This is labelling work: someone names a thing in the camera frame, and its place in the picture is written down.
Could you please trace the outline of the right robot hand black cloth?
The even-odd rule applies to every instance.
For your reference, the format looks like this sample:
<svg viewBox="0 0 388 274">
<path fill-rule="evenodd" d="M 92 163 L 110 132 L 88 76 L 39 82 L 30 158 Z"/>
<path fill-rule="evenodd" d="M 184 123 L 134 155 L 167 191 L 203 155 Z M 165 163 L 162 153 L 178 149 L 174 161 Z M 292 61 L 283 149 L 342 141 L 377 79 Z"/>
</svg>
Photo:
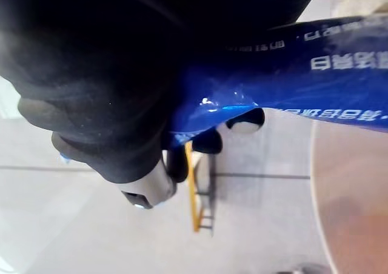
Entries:
<svg viewBox="0 0 388 274">
<path fill-rule="evenodd" d="M 1 0 L 1 76 L 54 147 L 150 209 L 185 180 L 165 128 L 195 52 L 295 22 L 311 0 Z"/>
</svg>

